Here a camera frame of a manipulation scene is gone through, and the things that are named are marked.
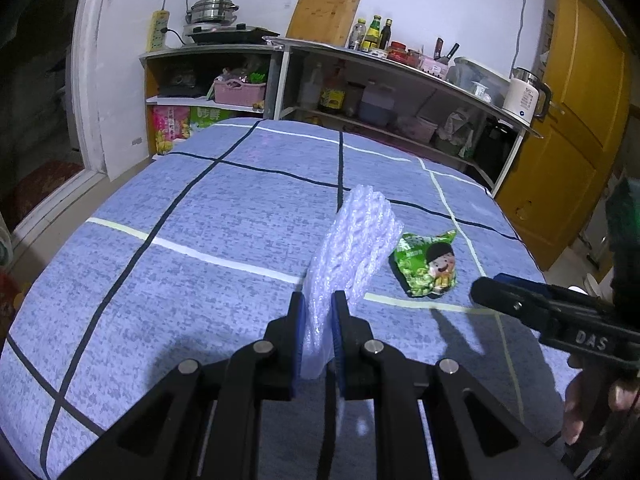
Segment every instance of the human hand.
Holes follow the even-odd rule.
[[[584,421],[589,416],[585,413],[582,400],[585,394],[591,392],[597,395],[604,380],[602,370],[594,369],[594,367],[585,368],[584,359],[577,355],[571,355],[567,359],[567,364],[571,368],[581,369],[582,371],[574,377],[569,383],[564,393],[564,415],[562,416],[562,437],[567,444],[575,444],[582,429]],[[609,389],[609,408],[612,412],[626,412],[631,409],[638,389],[640,388],[640,380],[622,380],[615,381]],[[636,402],[634,409],[640,413],[640,402]]]

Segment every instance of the green snack bag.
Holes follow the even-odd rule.
[[[204,106],[192,106],[190,115],[191,135],[209,128],[212,124],[225,119],[237,117],[238,114],[232,110],[222,110],[220,108],[209,108]]]
[[[422,237],[404,233],[394,249],[394,260],[414,298],[442,294],[456,285],[456,257],[451,243],[456,231]]]

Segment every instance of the kitchen knife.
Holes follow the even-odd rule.
[[[451,58],[453,57],[453,55],[456,53],[456,51],[459,49],[460,44],[456,43],[453,48],[451,49],[451,51],[446,55],[446,56],[442,56],[439,57],[438,59],[436,59],[436,61],[438,63],[442,63],[442,64],[449,64],[449,61],[451,61]]]
[[[436,48],[433,51],[433,59],[438,59],[440,54],[442,54],[442,45],[444,44],[444,40],[442,38],[438,38],[436,41]]]

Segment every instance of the bed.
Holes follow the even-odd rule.
[[[373,186],[407,232],[452,228],[458,284],[408,298],[389,264],[357,315],[409,358],[456,359],[542,440],[575,371],[516,320],[470,304],[482,275],[542,282],[526,247],[468,176],[311,124],[235,119],[181,143],[110,197],[33,285],[0,358],[0,430],[54,479],[171,368],[230,356],[284,315],[340,193]],[[314,478],[324,383],[266,402],[258,477]],[[375,478],[370,403],[338,402],[332,478]]]

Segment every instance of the orange door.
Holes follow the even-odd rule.
[[[626,37],[596,0],[556,0],[544,81],[548,116],[496,200],[542,269],[588,220],[610,175],[629,106]]]

